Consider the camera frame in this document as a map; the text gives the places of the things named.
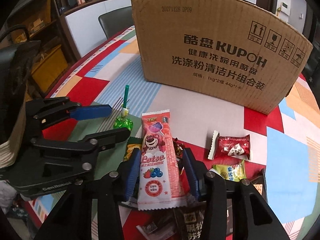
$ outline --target strawberry illustration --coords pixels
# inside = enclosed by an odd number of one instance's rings
[[[150,170],[147,170],[147,171],[143,174],[143,177],[144,177],[145,179],[150,179],[150,178],[151,178],[151,172],[150,172]]]

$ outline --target brown cardboard box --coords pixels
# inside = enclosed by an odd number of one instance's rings
[[[144,76],[269,114],[312,44],[241,0],[132,0]]]

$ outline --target chair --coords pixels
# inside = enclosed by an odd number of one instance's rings
[[[133,25],[131,6],[102,14],[98,19],[107,39]]]

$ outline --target yellow snack package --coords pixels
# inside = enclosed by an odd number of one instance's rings
[[[212,165],[212,169],[210,171],[214,171],[219,174],[224,179],[240,181],[241,179],[246,179],[245,170],[244,170],[244,160],[235,165]]]

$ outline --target wine glass icon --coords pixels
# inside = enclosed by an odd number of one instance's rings
[[[275,46],[274,42],[277,40],[277,38],[278,38],[277,35],[275,35],[275,34],[272,35],[272,42],[271,42],[272,45]]]

